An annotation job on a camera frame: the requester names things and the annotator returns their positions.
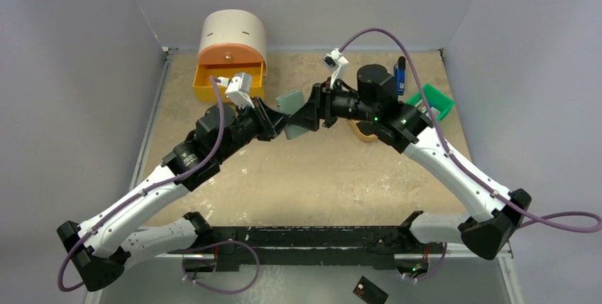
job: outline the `metal frame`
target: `metal frame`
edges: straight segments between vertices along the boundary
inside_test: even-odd
[[[140,147],[140,151],[138,153],[138,158],[136,159],[136,165],[134,167],[133,176],[130,183],[130,188],[135,187],[142,178],[142,173],[146,164],[146,158],[148,155],[148,149],[150,147],[151,138],[154,132],[156,119],[158,115],[158,110],[160,108],[163,94],[165,91],[165,86],[167,84],[168,76],[171,71],[173,57],[177,53],[184,52],[192,52],[193,50],[178,50],[177,48],[169,48],[163,47],[165,51],[165,65],[163,67],[163,73],[161,75],[161,80],[159,84],[159,88],[157,90],[157,95],[155,97],[155,101],[153,103],[153,107],[150,113],[150,119],[148,121],[148,125],[146,127],[146,132],[144,134],[142,144]],[[431,254],[431,256],[441,256],[441,254]],[[162,254],[157,256],[157,258],[186,258],[186,259],[196,259],[196,260],[213,260],[212,254]],[[395,259],[416,259],[422,258],[420,254],[396,254]],[[472,253],[466,248],[466,246],[462,244],[449,244],[447,249],[446,258],[478,258],[477,255]],[[499,252],[498,257],[496,258],[500,265],[500,272],[503,274],[503,279],[505,286],[508,290],[508,297],[512,304],[525,304],[524,298],[521,293],[521,288],[518,280],[518,276],[513,263],[513,253],[509,244],[506,244],[502,250]],[[98,304],[101,301],[103,290],[97,292],[87,292],[84,304]]]

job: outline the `green basket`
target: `green basket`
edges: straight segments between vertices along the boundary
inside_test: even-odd
[[[443,120],[443,118],[447,116],[456,103],[452,99],[448,98],[445,94],[442,94],[431,84],[426,84],[422,89],[425,91],[425,96],[427,96],[429,105],[441,112],[439,116],[437,116],[437,121]],[[420,92],[416,92],[416,94],[414,94],[407,103],[414,107],[416,104],[418,104],[420,99]]]

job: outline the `wooden table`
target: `wooden table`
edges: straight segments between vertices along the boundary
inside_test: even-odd
[[[304,95],[328,76],[322,53],[268,55],[266,101],[292,89]],[[349,53],[345,80],[356,86],[355,73],[367,64],[381,64],[392,72],[399,53]],[[438,52],[412,55],[423,84],[452,95]],[[196,54],[174,57],[165,93],[151,137],[148,175],[173,146],[195,127],[211,106],[192,92]],[[411,71],[406,75],[408,99],[417,88]],[[442,122],[447,139],[465,156],[468,149],[454,109]],[[201,212],[214,225],[393,225],[412,211],[463,212],[461,203],[432,175],[409,158],[381,142],[364,143],[347,121],[330,129],[287,141],[253,141],[224,162],[221,172],[194,192],[155,215],[147,225],[175,221],[189,211]]]

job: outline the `blue object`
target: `blue object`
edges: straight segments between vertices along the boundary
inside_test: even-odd
[[[393,77],[397,84],[398,96],[403,96],[403,92],[405,92],[405,57],[397,59],[397,64],[393,67]]]

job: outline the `floor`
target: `floor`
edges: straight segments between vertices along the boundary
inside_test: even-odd
[[[292,89],[305,96],[328,76],[321,53],[268,55],[266,101]],[[398,53],[349,53],[345,80],[355,86],[355,71],[378,63],[392,72]],[[438,52],[412,55],[423,84],[452,95]],[[174,145],[194,128],[211,104],[192,92],[196,54],[174,57],[150,140],[146,176]],[[407,72],[403,99],[417,92]],[[442,122],[448,141],[468,156],[456,108]],[[251,142],[224,162],[221,172],[161,210],[147,225],[158,226],[198,211],[214,226],[371,225],[400,224],[412,211],[458,213],[461,203],[420,165],[380,142],[365,143],[349,124],[339,120],[330,129],[287,141]]]

